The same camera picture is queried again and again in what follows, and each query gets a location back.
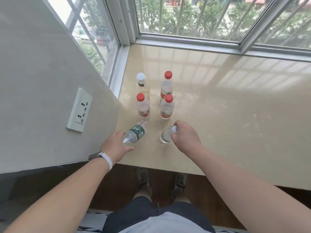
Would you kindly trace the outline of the person's left hand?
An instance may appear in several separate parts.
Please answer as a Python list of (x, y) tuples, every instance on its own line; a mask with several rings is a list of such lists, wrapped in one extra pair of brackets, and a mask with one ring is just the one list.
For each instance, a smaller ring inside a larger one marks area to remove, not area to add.
[(99, 151), (106, 153), (107, 156), (110, 157), (113, 165), (121, 161), (126, 155), (126, 153), (122, 152), (122, 142), (125, 134), (126, 133), (122, 130), (114, 132), (100, 146)]

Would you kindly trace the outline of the person's right hand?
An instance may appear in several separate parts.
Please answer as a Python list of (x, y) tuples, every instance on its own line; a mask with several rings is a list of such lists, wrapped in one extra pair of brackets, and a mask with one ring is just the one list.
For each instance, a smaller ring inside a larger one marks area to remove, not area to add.
[(204, 149), (196, 130), (187, 122), (177, 120), (174, 126), (178, 126), (178, 143), (176, 147), (184, 153), (188, 158), (198, 156)]

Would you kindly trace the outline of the white cap green label bottle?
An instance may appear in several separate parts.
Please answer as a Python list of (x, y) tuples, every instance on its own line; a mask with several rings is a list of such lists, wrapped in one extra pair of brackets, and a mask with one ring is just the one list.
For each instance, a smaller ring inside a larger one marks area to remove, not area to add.
[(177, 134), (178, 133), (178, 126), (177, 125), (172, 125), (166, 128), (160, 136), (160, 141), (164, 144), (169, 144), (172, 142), (172, 137), (171, 134)]

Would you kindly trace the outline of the green label clear plastic bottle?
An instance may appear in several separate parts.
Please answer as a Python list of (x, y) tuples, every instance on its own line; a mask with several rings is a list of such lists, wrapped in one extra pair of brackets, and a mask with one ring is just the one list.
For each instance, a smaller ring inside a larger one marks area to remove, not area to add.
[(147, 121), (140, 121), (129, 129), (124, 135), (122, 144), (132, 146), (137, 143), (146, 133)]

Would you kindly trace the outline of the person's right forearm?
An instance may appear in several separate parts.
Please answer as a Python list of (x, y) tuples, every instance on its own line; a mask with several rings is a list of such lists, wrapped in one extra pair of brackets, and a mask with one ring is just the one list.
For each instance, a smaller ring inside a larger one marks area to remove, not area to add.
[(187, 156), (251, 233), (311, 233), (311, 209), (203, 146)]

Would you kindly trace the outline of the white wristband watch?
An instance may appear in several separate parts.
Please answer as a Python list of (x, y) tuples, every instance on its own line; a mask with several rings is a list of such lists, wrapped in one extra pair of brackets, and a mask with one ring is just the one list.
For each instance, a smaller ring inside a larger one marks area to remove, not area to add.
[(106, 153), (103, 153), (103, 152), (95, 153), (95, 154), (93, 154), (93, 155), (90, 155), (90, 156), (88, 157), (88, 160), (91, 161), (91, 160), (93, 160), (93, 159), (95, 159), (95, 158), (99, 158), (99, 157), (102, 157), (102, 158), (105, 159), (106, 162), (108, 163), (109, 169), (108, 169), (107, 173), (109, 173), (109, 172), (111, 171), (111, 169), (113, 168), (113, 163), (112, 163), (110, 157), (107, 156)]

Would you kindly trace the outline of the red cap clear plastic bottle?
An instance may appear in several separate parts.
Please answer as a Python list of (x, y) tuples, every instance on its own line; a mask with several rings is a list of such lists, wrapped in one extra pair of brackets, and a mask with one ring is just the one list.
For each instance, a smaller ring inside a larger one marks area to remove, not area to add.
[(164, 120), (168, 120), (174, 111), (175, 100), (172, 94), (167, 94), (160, 104), (160, 116)]
[(162, 99), (164, 99), (167, 94), (173, 93), (172, 76), (173, 74), (171, 71), (166, 71), (164, 73), (164, 79), (161, 82), (161, 91), (160, 91), (160, 97)]
[(150, 102), (143, 93), (138, 93), (136, 96), (136, 108), (141, 117), (150, 115)]

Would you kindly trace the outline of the person's left grey shoe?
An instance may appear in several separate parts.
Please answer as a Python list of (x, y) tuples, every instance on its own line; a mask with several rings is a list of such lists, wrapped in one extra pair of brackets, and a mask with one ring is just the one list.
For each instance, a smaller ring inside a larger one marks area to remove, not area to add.
[(147, 190), (148, 194), (152, 195), (152, 187), (150, 184), (148, 170), (146, 168), (139, 167), (137, 169), (137, 177), (139, 183), (139, 190), (145, 189)]

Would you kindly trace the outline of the person's grey shoe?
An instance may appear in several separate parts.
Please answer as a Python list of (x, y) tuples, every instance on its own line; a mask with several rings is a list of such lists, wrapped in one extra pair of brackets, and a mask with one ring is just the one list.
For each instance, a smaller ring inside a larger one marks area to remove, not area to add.
[(172, 187), (172, 198), (176, 198), (176, 194), (181, 192), (184, 193), (185, 187), (186, 187), (186, 181), (187, 181), (188, 174), (186, 173), (177, 173), (175, 175), (175, 180)]
[(137, 169), (137, 177), (139, 183), (139, 190), (145, 189), (147, 190), (148, 194), (152, 195), (152, 187), (150, 184), (148, 170), (146, 168), (139, 167)]

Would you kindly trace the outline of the person's right grey shoe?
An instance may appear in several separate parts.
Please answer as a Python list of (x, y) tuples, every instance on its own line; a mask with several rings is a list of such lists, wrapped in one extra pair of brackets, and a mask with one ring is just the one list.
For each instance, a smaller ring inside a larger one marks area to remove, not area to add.
[(186, 181), (187, 181), (188, 174), (186, 173), (177, 173), (175, 175), (175, 180), (172, 187), (172, 198), (176, 198), (176, 194), (181, 192), (184, 193), (185, 187), (186, 187)]

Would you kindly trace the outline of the person's left leg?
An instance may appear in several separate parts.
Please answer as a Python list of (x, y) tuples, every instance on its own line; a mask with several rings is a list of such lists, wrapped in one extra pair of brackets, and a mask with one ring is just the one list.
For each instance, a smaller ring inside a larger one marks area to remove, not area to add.
[(138, 189), (138, 192), (134, 195), (133, 199), (137, 197), (145, 197), (149, 199), (150, 202), (152, 202), (152, 188), (149, 183), (145, 183), (144, 185), (140, 186)]

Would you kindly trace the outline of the person's leg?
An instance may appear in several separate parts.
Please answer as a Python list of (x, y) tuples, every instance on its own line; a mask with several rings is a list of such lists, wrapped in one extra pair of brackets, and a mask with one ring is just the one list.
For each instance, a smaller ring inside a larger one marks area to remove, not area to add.
[(185, 195), (185, 192), (181, 188), (176, 188), (172, 192), (173, 194), (173, 202), (185, 202), (191, 204), (190, 200)]
[(152, 188), (149, 183), (145, 183), (144, 185), (140, 186), (138, 189), (138, 192), (134, 195), (133, 199), (137, 197), (145, 197), (149, 199), (150, 202), (152, 202)]

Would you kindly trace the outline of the white cap yellowish liquid bottle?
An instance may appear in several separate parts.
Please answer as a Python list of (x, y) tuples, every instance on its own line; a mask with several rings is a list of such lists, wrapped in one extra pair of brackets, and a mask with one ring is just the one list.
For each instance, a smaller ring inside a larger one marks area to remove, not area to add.
[(150, 85), (144, 73), (137, 74), (137, 93), (142, 93), (150, 101)]

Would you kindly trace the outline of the person's dark shorts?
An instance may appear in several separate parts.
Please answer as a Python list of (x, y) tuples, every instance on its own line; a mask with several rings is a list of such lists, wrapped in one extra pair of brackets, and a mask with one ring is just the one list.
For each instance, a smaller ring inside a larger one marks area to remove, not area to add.
[(144, 221), (149, 217), (160, 216), (165, 212), (180, 215), (202, 227), (204, 230), (216, 233), (207, 217), (192, 204), (176, 202), (167, 207), (155, 208), (149, 199), (142, 196), (133, 199), (124, 208), (109, 214), (104, 223), (102, 233), (119, 233), (127, 227)]

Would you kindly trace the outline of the narrow window with bars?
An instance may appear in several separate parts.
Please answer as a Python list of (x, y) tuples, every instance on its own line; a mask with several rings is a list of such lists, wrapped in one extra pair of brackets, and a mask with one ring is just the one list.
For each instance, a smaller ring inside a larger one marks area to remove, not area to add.
[(42, 0), (117, 99), (130, 50), (119, 0)]

